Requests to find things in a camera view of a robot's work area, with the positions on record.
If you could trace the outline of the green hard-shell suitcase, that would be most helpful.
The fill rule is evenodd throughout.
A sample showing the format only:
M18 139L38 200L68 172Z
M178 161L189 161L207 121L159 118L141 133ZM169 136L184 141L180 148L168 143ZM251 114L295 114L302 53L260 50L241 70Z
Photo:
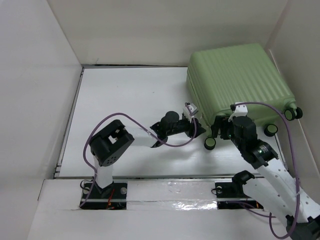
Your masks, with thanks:
M198 109L197 119L206 130L205 148L215 148L222 135L223 120L232 114L231 105L247 102L248 117L265 135L277 133L280 117L288 121L303 117L296 98L263 47L258 43L196 51L187 67L186 85Z

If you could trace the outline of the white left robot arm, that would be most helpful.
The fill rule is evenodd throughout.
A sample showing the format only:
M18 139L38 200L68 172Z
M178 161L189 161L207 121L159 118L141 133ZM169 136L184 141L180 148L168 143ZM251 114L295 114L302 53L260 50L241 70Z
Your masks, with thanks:
M115 119L91 134L87 146L94 159L94 185L92 190L100 198L111 195L114 187L113 165L131 148L155 149L168 144L168 138L185 133L191 140L206 130L194 116L168 111L149 131L142 127L125 126Z

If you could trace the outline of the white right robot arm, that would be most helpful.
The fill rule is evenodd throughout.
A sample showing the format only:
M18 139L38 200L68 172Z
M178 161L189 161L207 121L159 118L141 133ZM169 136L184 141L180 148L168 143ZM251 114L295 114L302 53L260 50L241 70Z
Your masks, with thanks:
M258 138L255 123L247 116L224 119L221 138L231 140L243 159L260 173L268 185L247 170L235 174L231 182L219 182L215 192L219 198L254 199L277 218L293 240L320 238L320 205L299 186L285 169L277 152Z

